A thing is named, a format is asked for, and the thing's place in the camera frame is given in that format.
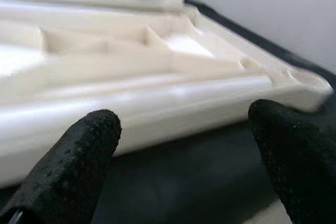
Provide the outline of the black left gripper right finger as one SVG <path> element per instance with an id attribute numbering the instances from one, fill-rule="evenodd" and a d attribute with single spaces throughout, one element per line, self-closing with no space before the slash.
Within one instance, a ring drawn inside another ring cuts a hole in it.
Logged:
<path id="1" fill-rule="evenodd" d="M 272 100 L 248 118 L 261 160 L 292 223 L 335 223 L 335 121 Z"/>

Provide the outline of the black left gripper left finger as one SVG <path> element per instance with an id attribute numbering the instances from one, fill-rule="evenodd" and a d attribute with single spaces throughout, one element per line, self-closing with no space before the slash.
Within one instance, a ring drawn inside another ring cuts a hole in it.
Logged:
<path id="1" fill-rule="evenodd" d="M 121 132 L 107 109 L 71 125 L 4 206 L 1 223 L 91 223 Z"/>

